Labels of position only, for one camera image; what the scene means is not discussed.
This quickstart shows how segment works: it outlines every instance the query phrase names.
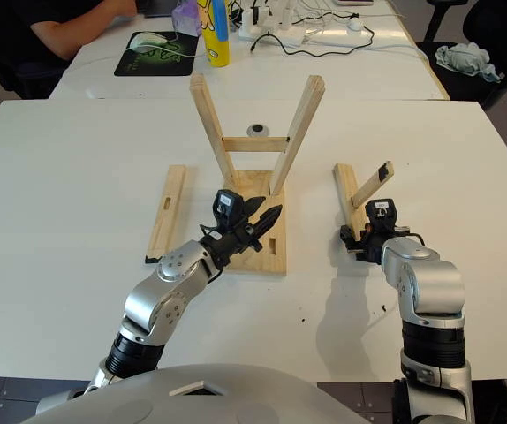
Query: yellow bottle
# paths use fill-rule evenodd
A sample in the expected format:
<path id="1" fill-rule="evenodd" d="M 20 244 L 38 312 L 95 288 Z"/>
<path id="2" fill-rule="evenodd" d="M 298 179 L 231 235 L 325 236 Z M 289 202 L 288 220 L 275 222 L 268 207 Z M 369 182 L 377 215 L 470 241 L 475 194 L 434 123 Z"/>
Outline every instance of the yellow bottle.
<path id="1" fill-rule="evenodd" d="M 197 0 L 201 18 L 202 38 L 207 47 L 207 58 L 213 66 L 230 62 L 228 41 L 228 11 L 224 0 Z"/>

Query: computer mouse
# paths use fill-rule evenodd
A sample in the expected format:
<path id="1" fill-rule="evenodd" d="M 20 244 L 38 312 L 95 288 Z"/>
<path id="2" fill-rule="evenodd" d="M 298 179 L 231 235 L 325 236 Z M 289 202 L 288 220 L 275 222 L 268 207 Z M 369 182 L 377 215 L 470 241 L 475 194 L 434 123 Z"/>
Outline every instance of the computer mouse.
<path id="1" fill-rule="evenodd" d="M 363 20 L 360 18 L 350 18 L 348 20 L 348 28 L 352 31 L 361 31 L 363 29 Z"/>
<path id="2" fill-rule="evenodd" d="M 168 40 L 157 33 L 139 33 L 130 41 L 130 49 L 136 53 L 148 53 L 154 46 L 163 46 Z"/>

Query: white table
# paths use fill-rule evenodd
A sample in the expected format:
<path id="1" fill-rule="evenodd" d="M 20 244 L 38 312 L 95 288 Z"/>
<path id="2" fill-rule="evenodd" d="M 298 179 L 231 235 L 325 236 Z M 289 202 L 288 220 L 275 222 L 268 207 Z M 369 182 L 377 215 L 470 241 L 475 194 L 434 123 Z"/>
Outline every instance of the white table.
<path id="1" fill-rule="evenodd" d="M 368 7 L 334 6 L 362 14 L 393 13 L 385 0 L 376 0 Z M 373 47 L 387 44 L 414 45 L 395 16 L 364 17 L 365 24 L 375 31 Z M 190 77 L 115 77 L 114 70 L 132 33 L 136 31 L 172 30 L 170 19 L 143 19 L 124 22 L 110 28 L 97 40 L 83 47 L 53 92 L 52 99 L 79 98 L 186 98 Z M 328 27 L 315 42 L 360 45 L 367 42 L 348 35 L 345 25 Z M 232 33 L 231 62 L 214 68 L 206 57 L 194 62 L 194 72 L 206 75 L 215 99 L 290 100 L 300 96 L 306 77 L 321 75 L 327 82 L 327 98 L 338 100 L 425 100 L 447 99 L 429 66 L 411 49 L 357 51 L 348 57 L 313 58 L 305 55 L 286 56 L 271 44 L 258 44 L 250 52 L 252 42 L 242 41 Z M 199 39 L 197 54 L 204 53 Z M 347 50 L 339 47 L 305 46 L 314 52 Z"/>
<path id="2" fill-rule="evenodd" d="M 216 107 L 228 134 L 256 119 L 278 135 L 296 103 Z M 189 306 L 160 365 L 257 364 L 317 382 L 400 376 L 397 295 L 340 246 L 332 175 L 341 161 L 362 180 L 386 159 L 396 175 L 377 196 L 463 273 L 473 377 L 507 377 L 507 147 L 467 102 L 323 101 L 286 183 L 287 277 L 224 274 Z M 235 161 L 271 169 L 275 157 Z M 222 184 L 190 99 L 2 104 L 0 375 L 92 377 L 127 293 L 152 272 L 144 255 L 173 163 L 190 167 L 178 245 L 214 222 Z"/>

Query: small label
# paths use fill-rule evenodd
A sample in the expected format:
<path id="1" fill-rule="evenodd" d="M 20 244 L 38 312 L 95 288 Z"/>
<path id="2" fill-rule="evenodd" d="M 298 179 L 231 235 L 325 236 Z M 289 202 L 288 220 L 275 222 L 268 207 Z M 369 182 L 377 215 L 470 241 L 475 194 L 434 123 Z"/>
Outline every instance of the small label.
<path id="1" fill-rule="evenodd" d="M 220 195 L 220 202 L 223 203 L 226 206 L 230 206 L 231 199 L 228 196 L 224 196 L 223 194 Z"/>

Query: black cable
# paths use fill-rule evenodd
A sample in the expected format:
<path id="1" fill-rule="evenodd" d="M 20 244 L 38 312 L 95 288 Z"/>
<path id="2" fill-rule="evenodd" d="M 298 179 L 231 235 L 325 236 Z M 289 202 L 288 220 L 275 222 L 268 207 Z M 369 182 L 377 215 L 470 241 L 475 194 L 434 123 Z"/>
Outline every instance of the black cable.
<path id="1" fill-rule="evenodd" d="M 346 15 L 346 16 L 343 16 L 343 15 L 338 15 L 337 13 L 334 13 L 333 11 L 327 11 L 326 13 L 322 14 L 321 16 L 317 16 L 315 18 L 311 17 L 311 16 L 306 16 L 304 17 L 303 19 L 299 19 L 295 22 L 292 22 L 291 25 L 297 25 L 297 24 L 300 24 L 301 22 L 304 22 L 305 20 L 307 19 L 311 19 L 311 20 L 317 20 L 317 19 L 323 19 L 325 16 L 328 16 L 328 15 L 334 15 L 336 16 L 337 18 L 341 18 L 341 19 L 347 19 L 347 18 L 359 18 L 359 13 L 352 13 L 350 15 Z"/>
<path id="2" fill-rule="evenodd" d="M 242 11 L 244 9 L 241 8 L 241 6 L 238 4 L 236 0 L 233 0 L 230 3 L 230 22 L 236 27 L 240 28 L 242 26 L 241 20 L 242 20 Z"/>
<path id="3" fill-rule="evenodd" d="M 312 57 L 323 57 L 323 56 L 327 56 L 327 55 L 344 55 L 344 56 L 346 56 L 346 55 L 349 55 L 349 54 L 353 53 L 357 49 L 363 49 L 364 47 L 368 47 L 368 46 L 371 46 L 373 44 L 375 32 L 373 32 L 367 26 L 363 26 L 363 27 L 367 31 L 369 31 L 371 33 L 371 37 L 369 37 L 369 42 L 367 44 L 362 44 L 361 46 L 352 47 L 352 49 L 350 49 L 348 51 L 327 51 L 327 52 L 321 53 L 319 55 L 315 55 L 315 53 L 311 53 L 310 51 L 307 51 L 307 50 L 287 51 L 287 49 L 285 48 L 285 46 L 283 45 L 283 43 L 281 42 L 281 40 L 279 40 L 278 37 L 276 37 L 276 36 L 274 36 L 273 34 L 270 34 L 270 33 L 263 34 L 263 35 L 260 35 L 259 37 L 257 37 L 257 39 L 255 40 L 255 42 L 253 42 L 252 47 L 250 47 L 250 51 L 254 51 L 255 46 L 259 42 L 259 40 L 261 40 L 261 39 L 263 39 L 265 37 L 270 37 L 270 38 L 275 39 L 279 43 L 279 45 L 281 46 L 281 49 L 283 49 L 284 54 L 288 55 L 288 56 L 298 55 L 298 53 L 305 53 L 306 55 L 309 55 L 309 56 L 312 56 Z"/>
<path id="4" fill-rule="evenodd" d="M 406 233 L 405 234 L 407 237 L 416 237 L 418 240 L 420 240 L 420 243 L 423 245 L 423 246 L 426 246 L 424 244 L 424 239 L 422 238 L 422 236 L 419 234 L 419 233 L 416 233 L 416 232 L 409 232 L 409 233 Z"/>
<path id="5" fill-rule="evenodd" d="M 218 271 L 218 274 L 216 274 L 212 280 L 209 280 L 207 284 L 212 283 L 213 281 L 215 281 L 221 275 L 222 275 L 222 270 Z"/>

